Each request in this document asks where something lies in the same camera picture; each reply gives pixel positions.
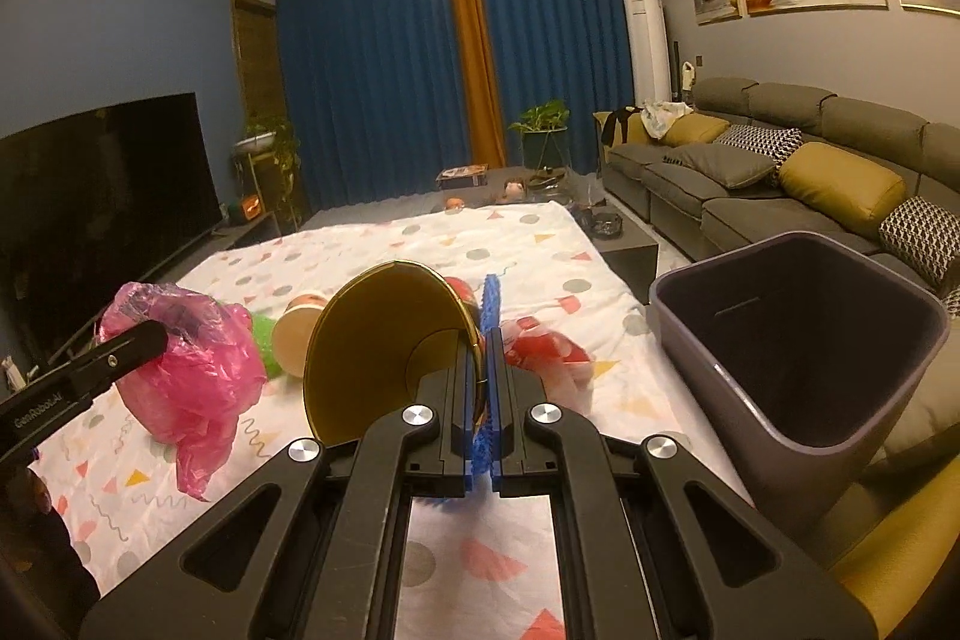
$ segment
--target gray wall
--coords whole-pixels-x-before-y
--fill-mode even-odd
[[[0,137],[178,92],[197,94],[214,184],[232,199],[243,107],[229,0],[0,0]],[[0,356],[13,341],[0,314]]]
[[[699,76],[816,85],[960,125],[952,86],[960,18],[890,10],[830,10],[697,25],[693,0],[664,0],[680,58],[704,57]]]

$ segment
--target yellow cushion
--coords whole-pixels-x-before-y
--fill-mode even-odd
[[[597,125],[600,130],[603,130],[603,124],[607,122],[607,118],[610,116],[610,112],[594,112],[594,119],[597,121]],[[613,136],[613,146],[616,148],[617,145],[630,145],[630,143],[638,143],[639,145],[654,145],[655,141],[650,138],[650,135],[647,133],[646,126],[643,125],[643,119],[640,116],[640,112],[635,112],[627,118],[627,140],[624,142],[623,137],[620,135],[620,126],[616,127],[616,134]]]
[[[728,128],[730,128],[730,121],[701,115],[699,112],[691,112],[689,115],[678,118],[670,126],[670,130],[664,134],[661,142],[671,146],[671,148],[678,148],[680,145],[689,145],[693,142],[712,142]]]
[[[896,172],[822,142],[808,142],[787,158],[779,181],[789,196],[870,239],[906,199]]]
[[[830,571],[866,605],[883,638],[920,600],[959,534],[960,458],[954,458]]]

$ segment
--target pink plastic bag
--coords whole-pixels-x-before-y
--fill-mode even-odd
[[[546,397],[577,413],[589,413],[593,362],[580,345],[533,316],[500,324],[507,363],[536,372]]]
[[[203,500],[227,463],[240,413],[260,401],[267,372],[240,305],[174,285],[128,283],[107,307],[99,342],[147,319],[167,328],[162,356],[118,381],[124,404],[157,442],[176,445],[176,488]]]

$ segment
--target white bedsheet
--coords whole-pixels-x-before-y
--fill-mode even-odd
[[[602,432],[635,441],[682,432],[694,455],[746,496],[656,347],[642,307],[556,204],[301,232],[208,259],[181,285],[278,316],[301,292],[330,297],[364,269],[401,258],[461,277],[478,291],[485,275],[500,275],[504,319],[533,314],[592,355],[590,417]],[[270,381],[259,404],[241,416],[209,501],[309,434],[299,381]],[[152,441],[115,390],[40,450],[37,470],[103,592],[209,506],[176,492],[173,449]],[[502,500],[484,482],[465,500],[414,507],[398,639],[560,640],[562,622],[546,499]]]

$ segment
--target black and white patterned pillow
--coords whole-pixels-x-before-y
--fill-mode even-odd
[[[798,128],[758,128],[752,125],[731,124],[713,143],[731,145],[773,158],[776,163],[770,172],[770,182],[779,183],[779,168],[784,161],[800,149],[803,133]]]
[[[960,256],[960,217],[912,196],[880,223],[880,243],[937,287]]]

